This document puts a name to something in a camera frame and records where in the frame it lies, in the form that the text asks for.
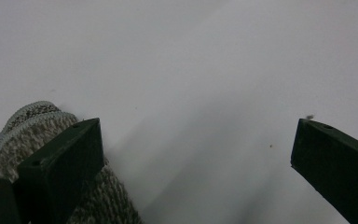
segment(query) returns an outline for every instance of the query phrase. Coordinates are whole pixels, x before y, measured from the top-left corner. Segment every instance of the gray knit sock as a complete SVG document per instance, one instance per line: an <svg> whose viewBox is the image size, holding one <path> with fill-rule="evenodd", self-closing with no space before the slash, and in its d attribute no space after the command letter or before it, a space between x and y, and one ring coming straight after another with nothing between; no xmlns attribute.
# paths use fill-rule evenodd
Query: gray knit sock
<svg viewBox="0 0 358 224"><path fill-rule="evenodd" d="M23 160L76 122L74 115L50 102L36 102L17 111L0 133L0 178L14 182ZM143 223L107 159L92 186L67 223Z"/></svg>

